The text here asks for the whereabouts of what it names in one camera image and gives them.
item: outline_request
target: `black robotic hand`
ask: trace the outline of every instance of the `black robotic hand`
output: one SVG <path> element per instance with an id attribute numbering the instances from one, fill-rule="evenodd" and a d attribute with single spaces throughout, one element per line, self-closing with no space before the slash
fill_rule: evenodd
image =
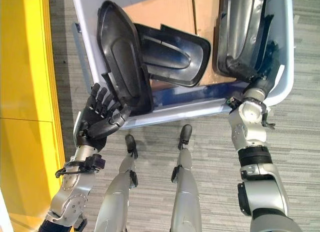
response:
<path id="1" fill-rule="evenodd" d="M 107 94 L 107 89 L 94 84 L 91 95 L 88 98 L 74 130 L 74 142 L 76 146 L 88 145 L 100 151 L 107 141 L 107 136 L 113 134 L 126 122 L 131 110 L 118 101 L 112 104 L 113 95 Z"/>

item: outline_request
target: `silver robot leg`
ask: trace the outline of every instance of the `silver robot leg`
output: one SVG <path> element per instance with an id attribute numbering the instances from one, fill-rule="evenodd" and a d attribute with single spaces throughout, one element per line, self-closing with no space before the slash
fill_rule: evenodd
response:
<path id="1" fill-rule="evenodd" d="M 170 232 L 201 232 L 200 197 L 195 178 L 191 172 L 192 158 L 183 148 L 191 136 L 192 127 L 186 124 L 181 131 L 180 154 L 171 181 L 177 183 Z"/>
<path id="2" fill-rule="evenodd" d="M 126 231 L 129 189 L 138 186 L 135 172 L 135 159 L 138 154 L 133 136 L 127 135 L 125 140 L 128 155 L 123 159 L 119 174 L 113 179 L 104 195 L 94 228 L 95 232 Z"/>

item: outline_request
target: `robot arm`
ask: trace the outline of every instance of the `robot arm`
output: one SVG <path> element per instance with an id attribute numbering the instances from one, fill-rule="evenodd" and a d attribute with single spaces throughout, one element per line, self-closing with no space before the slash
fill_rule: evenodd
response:
<path id="1" fill-rule="evenodd" d="M 87 224 L 83 216 L 87 197 L 96 173 L 105 167 L 105 160 L 98 152 L 106 145 L 107 136 L 116 132 L 130 115 L 127 107 L 113 115 L 120 104 L 115 102 L 110 106 L 112 95 L 104 99 L 107 89 L 99 89 L 96 83 L 78 116 L 73 136 L 75 154 L 55 174 L 57 178 L 63 175 L 62 185 L 51 201 L 39 232 L 68 232 L 72 226 L 82 231 Z"/>
<path id="2" fill-rule="evenodd" d="M 232 142 L 240 161 L 242 183 L 238 184 L 241 211 L 252 217 L 251 232 L 301 232 L 288 218 L 289 200 L 277 167 L 273 164 L 266 140 L 267 108 L 263 104 L 270 89 L 256 81 L 241 99 L 230 98 L 229 114 Z"/>

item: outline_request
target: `cardboard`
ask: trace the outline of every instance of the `cardboard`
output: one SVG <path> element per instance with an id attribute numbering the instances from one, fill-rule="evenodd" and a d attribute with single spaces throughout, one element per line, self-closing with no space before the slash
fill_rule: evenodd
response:
<path id="1" fill-rule="evenodd" d="M 213 55 L 215 51 L 214 28 L 219 16 L 220 0 L 193 0 L 196 21 L 196 34 L 210 41 L 211 56 L 206 71 L 200 81 L 200 86 L 233 82 L 236 79 L 218 74 L 213 69 Z"/>
<path id="2" fill-rule="evenodd" d="M 195 33 L 192 0 L 145 0 L 124 7 L 123 10 L 134 23 L 156 29 L 160 29 L 160 25 L 164 24 L 177 30 Z"/>

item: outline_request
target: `plastic bin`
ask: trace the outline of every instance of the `plastic bin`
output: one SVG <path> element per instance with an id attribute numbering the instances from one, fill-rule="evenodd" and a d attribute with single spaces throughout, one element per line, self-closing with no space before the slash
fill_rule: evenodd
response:
<path id="1" fill-rule="evenodd" d="M 105 63 L 98 48 L 97 20 L 98 8 L 105 0 L 73 0 L 82 38 L 88 57 L 93 81 L 107 86 L 101 74 L 106 72 Z M 111 0 L 125 7 L 143 0 Z M 283 74 L 276 87 L 264 101 L 273 106 L 284 100 L 294 82 L 294 29 L 292 0 L 267 0 L 266 14 L 274 14 L 269 39 L 275 40 L 280 49 L 280 63 Z M 244 82 L 213 84 L 194 88 L 175 87 L 153 92 L 155 109 L 152 113 L 133 116 L 123 126 L 124 129 L 208 116 L 228 112 L 226 98 L 233 92 L 241 92 Z"/>

